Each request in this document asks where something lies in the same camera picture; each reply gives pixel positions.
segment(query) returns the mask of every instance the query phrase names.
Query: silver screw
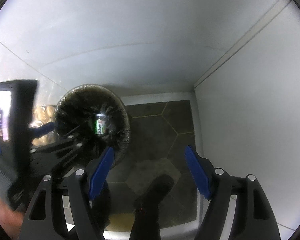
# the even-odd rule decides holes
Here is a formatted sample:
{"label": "silver screw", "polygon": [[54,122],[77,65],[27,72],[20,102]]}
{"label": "silver screw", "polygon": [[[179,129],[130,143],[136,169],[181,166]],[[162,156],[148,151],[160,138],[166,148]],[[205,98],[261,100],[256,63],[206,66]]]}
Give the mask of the silver screw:
{"label": "silver screw", "polygon": [[216,168],[216,169],[214,170],[214,172],[215,172],[216,174],[218,174],[218,175],[222,175],[222,174],[224,173],[223,169],[220,169],[220,168]]}
{"label": "silver screw", "polygon": [[84,170],[83,169],[78,169],[78,170],[75,171],[75,174],[77,176],[80,176],[80,175],[84,174]]}
{"label": "silver screw", "polygon": [[248,179],[249,179],[249,180],[252,180],[252,181],[255,181],[256,177],[255,177],[254,175],[250,174],[250,175],[248,176]]}
{"label": "silver screw", "polygon": [[51,176],[50,176],[50,175],[44,176],[44,181],[48,181],[48,180],[50,180],[50,179],[51,179]]}

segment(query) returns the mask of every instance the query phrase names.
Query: leg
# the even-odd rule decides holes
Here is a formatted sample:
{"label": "leg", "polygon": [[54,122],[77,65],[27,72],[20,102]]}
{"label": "leg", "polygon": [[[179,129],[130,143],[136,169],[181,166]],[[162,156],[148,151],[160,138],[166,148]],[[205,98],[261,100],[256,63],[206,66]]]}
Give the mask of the leg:
{"label": "leg", "polygon": [[173,187],[168,175],[157,177],[144,195],[135,201],[136,215],[130,240],[161,240],[158,205]]}

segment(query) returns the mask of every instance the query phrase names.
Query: black pants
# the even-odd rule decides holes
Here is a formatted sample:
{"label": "black pants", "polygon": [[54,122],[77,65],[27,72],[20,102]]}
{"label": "black pants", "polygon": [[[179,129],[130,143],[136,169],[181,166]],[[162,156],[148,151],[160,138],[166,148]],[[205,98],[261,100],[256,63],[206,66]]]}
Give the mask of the black pants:
{"label": "black pants", "polygon": [[136,210],[130,240],[161,240],[158,207]]}

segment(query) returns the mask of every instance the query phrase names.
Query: foot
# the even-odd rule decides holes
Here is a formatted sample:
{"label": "foot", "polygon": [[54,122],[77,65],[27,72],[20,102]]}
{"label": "foot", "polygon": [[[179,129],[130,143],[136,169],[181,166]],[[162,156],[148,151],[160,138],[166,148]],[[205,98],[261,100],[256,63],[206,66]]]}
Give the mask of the foot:
{"label": "foot", "polygon": [[154,179],[146,193],[140,196],[134,203],[134,207],[148,208],[156,207],[170,192],[174,184],[173,178],[169,175],[161,175]]}

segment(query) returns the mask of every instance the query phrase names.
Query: black device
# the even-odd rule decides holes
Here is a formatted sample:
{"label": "black device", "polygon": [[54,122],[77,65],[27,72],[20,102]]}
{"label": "black device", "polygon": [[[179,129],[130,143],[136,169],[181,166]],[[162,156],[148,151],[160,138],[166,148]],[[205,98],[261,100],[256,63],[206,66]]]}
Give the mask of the black device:
{"label": "black device", "polygon": [[31,160],[29,124],[37,84],[37,80],[0,83],[0,197],[12,209],[23,201],[19,185]]}

